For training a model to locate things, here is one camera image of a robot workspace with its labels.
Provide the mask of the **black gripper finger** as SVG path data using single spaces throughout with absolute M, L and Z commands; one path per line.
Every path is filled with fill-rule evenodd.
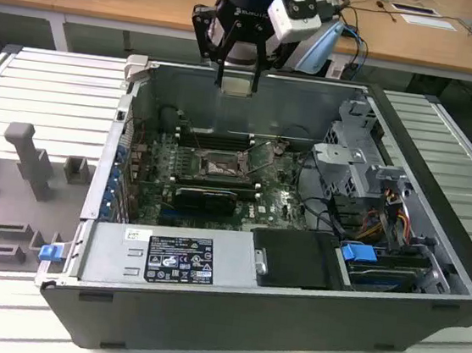
M 224 78 L 226 57 L 239 40 L 238 36 L 241 34 L 242 27 L 238 19 L 232 18 L 226 12 L 224 8 L 201 4 L 196 5 L 192 10 L 192 23 L 201 58 L 211 60 L 218 65 L 215 84 L 219 88 Z M 215 44 L 208 33 L 211 31 L 211 26 L 217 24 L 220 24 L 223 34 L 220 41 Z
M 269 36 L 260 25 L 254 28 L 255 46 L 257 48 L 256 65 L 251 84 L 251 93 L 257 92 L 261 74 L 269 69 L 281 69 L 297 49 L 297 43 L 280 43 L 271 54 L 267 54 L 266 44 Z

